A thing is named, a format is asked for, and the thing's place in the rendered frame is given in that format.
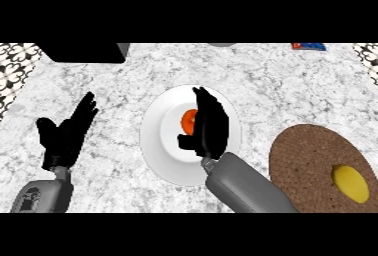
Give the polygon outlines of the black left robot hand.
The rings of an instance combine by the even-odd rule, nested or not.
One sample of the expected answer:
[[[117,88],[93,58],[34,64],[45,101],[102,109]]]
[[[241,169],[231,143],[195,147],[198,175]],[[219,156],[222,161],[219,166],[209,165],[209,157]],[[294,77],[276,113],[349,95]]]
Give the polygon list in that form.
[[[67,168],[74,166],[98,111],[95,94],[89,92],[71,117],[62,121],[61,125],[46,117],[37,119],[40,144],[46,149],[42,166],[45,170],[51,171],[56,166]]]

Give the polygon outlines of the brown round placemat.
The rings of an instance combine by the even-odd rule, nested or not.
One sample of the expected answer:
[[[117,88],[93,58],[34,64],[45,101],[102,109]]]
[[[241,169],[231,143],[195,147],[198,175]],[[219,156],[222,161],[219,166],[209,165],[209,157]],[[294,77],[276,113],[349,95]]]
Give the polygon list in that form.
[[[352,166],[362,174],[369,199],[355,202],[333,181],[333,168]],[[272,183],[300,212],[378,213],[378,178],[349,140],[324,126],[299,124],[278,135],[269,153]]]

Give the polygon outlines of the orange round fruit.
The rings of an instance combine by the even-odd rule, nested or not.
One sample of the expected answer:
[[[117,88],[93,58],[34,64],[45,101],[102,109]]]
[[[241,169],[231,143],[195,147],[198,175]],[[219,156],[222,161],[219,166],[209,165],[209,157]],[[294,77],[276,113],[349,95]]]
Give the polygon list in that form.
[[[182,116],[180,125],[188,135],[194,134],[197,112],[198,112],[197,109],[191,109],[185,112]]]

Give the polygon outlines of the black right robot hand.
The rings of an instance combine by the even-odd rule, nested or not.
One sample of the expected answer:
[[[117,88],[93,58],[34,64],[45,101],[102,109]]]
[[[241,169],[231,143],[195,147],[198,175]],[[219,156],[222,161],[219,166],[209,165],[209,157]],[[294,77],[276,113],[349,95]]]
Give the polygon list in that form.
[[[217,98],[204,87],[192,88],[198,112],[192,135],[178,135],[179,148],[192,150],[200,157],[219,160],[228,147],[229,116]]]

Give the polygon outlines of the red and blue packet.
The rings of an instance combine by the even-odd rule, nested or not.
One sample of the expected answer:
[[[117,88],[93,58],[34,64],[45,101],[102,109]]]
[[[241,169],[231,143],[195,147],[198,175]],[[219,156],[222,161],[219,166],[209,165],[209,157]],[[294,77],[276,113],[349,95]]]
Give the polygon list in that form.
[[[291,43],[294,50],[327,51],[324,43]]]

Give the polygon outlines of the white round plate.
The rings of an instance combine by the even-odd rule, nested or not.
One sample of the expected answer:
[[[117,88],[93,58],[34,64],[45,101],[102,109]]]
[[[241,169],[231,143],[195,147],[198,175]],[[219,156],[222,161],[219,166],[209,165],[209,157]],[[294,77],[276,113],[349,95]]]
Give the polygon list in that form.
[[[155,174],[179,186],[201,186],[207,174],[203,158],[194,151],[182,150],[178,135],[183,134],[183,114],[197,108],[194,85],[167,90],[155,99],[145,113],[141,127],[141,148],[145,161]]]

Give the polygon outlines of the yellow squash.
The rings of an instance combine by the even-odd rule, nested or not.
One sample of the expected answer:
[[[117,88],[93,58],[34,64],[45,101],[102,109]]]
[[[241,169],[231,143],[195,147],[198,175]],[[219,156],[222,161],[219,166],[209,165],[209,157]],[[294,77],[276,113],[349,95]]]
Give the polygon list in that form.
[[[368,202],[369,187],[359,171],[347,165],[333,167],[333,180],[341,193],[359,204]]]

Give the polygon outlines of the black box appliance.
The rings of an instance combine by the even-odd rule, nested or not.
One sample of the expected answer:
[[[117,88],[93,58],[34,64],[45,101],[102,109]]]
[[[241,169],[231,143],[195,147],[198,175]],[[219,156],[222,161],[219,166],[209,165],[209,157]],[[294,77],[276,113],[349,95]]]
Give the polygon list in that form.
[[[37,43],[49,58],[59,63],[105,63],[126,62],[129,43]]]

